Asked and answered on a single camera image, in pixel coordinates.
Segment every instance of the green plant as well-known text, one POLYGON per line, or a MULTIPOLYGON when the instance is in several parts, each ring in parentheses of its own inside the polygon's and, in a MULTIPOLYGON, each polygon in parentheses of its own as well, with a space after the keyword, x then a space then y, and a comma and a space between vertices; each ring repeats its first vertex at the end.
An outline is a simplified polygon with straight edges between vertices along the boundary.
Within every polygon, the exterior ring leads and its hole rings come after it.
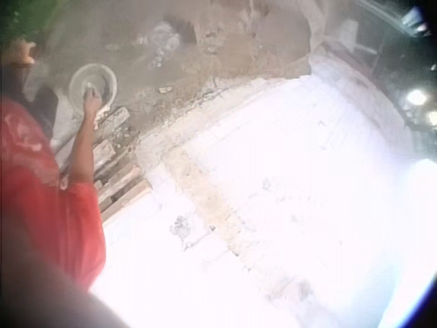
POLYGON ((0 42, 9 44, 13 38, 34 38, 47 28, 53 14, 64 0, 15 0, 2 4, 0 42))

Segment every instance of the red shirt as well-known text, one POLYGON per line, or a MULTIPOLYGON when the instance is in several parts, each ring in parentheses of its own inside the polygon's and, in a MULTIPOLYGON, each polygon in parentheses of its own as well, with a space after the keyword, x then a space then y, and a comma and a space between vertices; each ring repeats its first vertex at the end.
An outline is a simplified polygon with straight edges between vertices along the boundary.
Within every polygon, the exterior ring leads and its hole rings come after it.
POLYGON ((59 168, 39 124, 17 102, 1 101, 1 209, 21 217, 35 249, 88 289, 103 269, 97 190, 59 187, 59 168))

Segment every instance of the dirt ground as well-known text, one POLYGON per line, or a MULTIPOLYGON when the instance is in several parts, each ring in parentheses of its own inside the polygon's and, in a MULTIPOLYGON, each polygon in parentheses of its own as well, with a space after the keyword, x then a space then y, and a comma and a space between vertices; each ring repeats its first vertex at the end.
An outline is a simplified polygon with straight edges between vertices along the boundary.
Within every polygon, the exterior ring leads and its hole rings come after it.
POLYGON ((311 32, 295 8, 262 0, 72 1, 40 60, 47 83, 65 90, 83 64, 108 65, 118 82, 113 107, 126 106, 130 123, 146 131, 249 79, 309 74, 311 32))

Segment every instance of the person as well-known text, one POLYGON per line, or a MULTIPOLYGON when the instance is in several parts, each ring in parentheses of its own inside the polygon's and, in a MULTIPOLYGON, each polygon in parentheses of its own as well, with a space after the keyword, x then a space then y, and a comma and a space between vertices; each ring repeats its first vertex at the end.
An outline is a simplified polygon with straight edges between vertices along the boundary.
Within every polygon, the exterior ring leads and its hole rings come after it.
POLYGON ((102 101, 96 90, 87 90, 84 118, 70 157, 68 188, 61 190, 59 168, 49 143, 55 115, 53 109, 41 108, 57 105, 57 101, 27 102, 17 78, 17 72, 34 62, 30 56, 33 46, 19 40, 2 57, 1 216, 20 218, 42 259, 88 290, 106 256, 93 185, 94 120, 102 101))
POLYGON ((0 327, 128 328, 35 250, 27 224, 5 215, 1 224, 0 327))

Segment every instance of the hand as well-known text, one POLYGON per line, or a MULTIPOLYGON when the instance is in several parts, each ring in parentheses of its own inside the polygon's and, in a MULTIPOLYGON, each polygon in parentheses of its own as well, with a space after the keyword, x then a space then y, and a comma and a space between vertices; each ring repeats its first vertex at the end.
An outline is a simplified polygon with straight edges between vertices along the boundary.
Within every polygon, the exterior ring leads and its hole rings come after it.
POLYGON ((97 111, 102 107, 102 98, 95 87, 87 87, 85 100, 83 101, 83 110, 85 119, 90 119, 94 122, 97 111))
POLYGON ((24 39, 16 39, 3 54, 2 65, 32 65, 35 60, 30 56, 30 50, 36 46, 35 42, 26 42, 24 39))

